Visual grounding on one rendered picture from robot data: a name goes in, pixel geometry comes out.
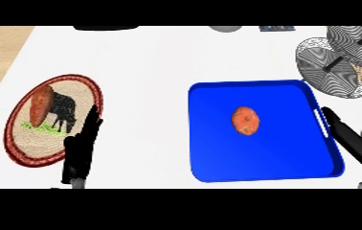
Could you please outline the orange squash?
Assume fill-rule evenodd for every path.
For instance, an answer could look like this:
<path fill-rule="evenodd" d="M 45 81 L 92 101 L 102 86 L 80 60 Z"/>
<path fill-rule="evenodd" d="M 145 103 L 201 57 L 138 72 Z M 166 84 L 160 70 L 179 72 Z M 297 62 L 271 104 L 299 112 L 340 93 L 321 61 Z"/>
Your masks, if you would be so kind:
<path fill-rule="evenodd" d="M 237 108 L 232 114 L 232 125 L 243 135 L 250 136 L 256 133 L 261 126 L 261 119 L 256 111 L 250 107 L 241 106 Z"/>

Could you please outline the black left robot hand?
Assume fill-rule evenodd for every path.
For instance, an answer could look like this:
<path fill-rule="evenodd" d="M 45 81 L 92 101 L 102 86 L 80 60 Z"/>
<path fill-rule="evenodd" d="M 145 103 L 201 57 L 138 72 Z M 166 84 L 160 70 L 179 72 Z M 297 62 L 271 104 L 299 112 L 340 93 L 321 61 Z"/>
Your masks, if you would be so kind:
<path fill-rule="evenodd" d="M 74 189 L 85 188 L 92 164 L 94 145 L 102 123 L 98 107 L 94 106 L 85 119 L 82 132 L 74 136 L 68 136 L 64 140 L 66 161 L 61 182 L 70 184 Z"/>

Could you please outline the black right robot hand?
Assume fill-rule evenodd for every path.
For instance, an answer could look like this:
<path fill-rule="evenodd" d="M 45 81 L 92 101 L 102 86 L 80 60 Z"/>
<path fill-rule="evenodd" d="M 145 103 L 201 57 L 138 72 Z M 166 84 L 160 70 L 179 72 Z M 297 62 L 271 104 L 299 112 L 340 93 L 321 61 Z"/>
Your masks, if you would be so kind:
<path fill-rule="evenodd" d="M 352 130 L 330 107 L 321 108 L 334 139 L 362 164 L 362 136 Z"/>

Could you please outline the brown sweet potato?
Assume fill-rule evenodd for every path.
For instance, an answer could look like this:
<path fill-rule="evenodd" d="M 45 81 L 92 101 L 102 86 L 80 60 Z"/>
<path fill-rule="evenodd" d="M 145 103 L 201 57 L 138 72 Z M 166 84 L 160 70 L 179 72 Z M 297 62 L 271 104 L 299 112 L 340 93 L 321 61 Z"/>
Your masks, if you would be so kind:
<path fill-rule="evenodd" d="M 42 86 L 33 94 L 30 106 L 30 123 L 39 127 L 43 123 L 54 103 L 54 89 L 49 85 Z"/>

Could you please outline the dark blue patterned object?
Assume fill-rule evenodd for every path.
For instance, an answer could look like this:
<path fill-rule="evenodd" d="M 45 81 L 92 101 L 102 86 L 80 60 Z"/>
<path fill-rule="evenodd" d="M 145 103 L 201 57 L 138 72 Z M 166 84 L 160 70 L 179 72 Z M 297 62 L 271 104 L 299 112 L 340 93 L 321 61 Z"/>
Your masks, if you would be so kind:
<path fill-rule="evenodd" d="M 261 32 L 287 32 L 296 31 L 295 26 L 259 26 Z"/>

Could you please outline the blue plastic tray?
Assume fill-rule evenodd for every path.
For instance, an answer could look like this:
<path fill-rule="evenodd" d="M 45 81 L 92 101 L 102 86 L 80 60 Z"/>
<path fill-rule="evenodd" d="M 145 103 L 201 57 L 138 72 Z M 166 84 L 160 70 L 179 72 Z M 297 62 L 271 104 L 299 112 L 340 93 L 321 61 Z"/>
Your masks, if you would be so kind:
<path fill-rule="evenodd" d="M 256 111 L 244 136 L 232 113 Z M 188 92 L 191 171 L 203 182 L 337 177 L 345 160 L 323 112 L 300 80 L 200 82 Z"/>

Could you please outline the round woven placemat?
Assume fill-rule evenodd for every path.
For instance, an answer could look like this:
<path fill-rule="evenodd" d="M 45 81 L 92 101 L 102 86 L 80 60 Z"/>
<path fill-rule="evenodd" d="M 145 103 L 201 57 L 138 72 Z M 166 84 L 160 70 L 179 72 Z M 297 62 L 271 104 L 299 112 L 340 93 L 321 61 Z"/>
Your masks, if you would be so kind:
<path fill-rule="evenodd" d="M 32 97 L 49 85 L 54 103 L 39 127 L 30 123 Z M 104 108 L 104 95 L 97 82 L 83 75 L 63 75 L 40 83 L 20 100 L 5 127 L 5 150 L 24 167 L 45 167 L 66 158 L 64 138 L 82 132 L 91 108 Z"/>

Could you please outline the black flat object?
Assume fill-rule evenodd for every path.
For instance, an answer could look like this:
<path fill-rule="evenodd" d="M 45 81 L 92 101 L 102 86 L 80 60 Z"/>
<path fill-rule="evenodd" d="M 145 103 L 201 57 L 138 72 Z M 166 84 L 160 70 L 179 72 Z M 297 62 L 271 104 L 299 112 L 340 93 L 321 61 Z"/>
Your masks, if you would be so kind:
<path fill-rule="evenodd" d="M 79 31 L 94 31 L 94 32 L 105 32 L 105 31 L 125 31 L 136 29 L 139 26 L 74 26 Z"/>

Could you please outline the grey round object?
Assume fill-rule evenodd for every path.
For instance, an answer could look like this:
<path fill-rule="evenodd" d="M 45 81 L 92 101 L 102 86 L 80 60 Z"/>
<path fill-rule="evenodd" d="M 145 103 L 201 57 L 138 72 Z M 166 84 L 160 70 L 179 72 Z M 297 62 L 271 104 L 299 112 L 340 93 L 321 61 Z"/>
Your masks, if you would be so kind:
<path fill-rule="evenodd" d="M 221 33 L 234 33 L 243 26 L 210 26 L 210 28 Z"/>

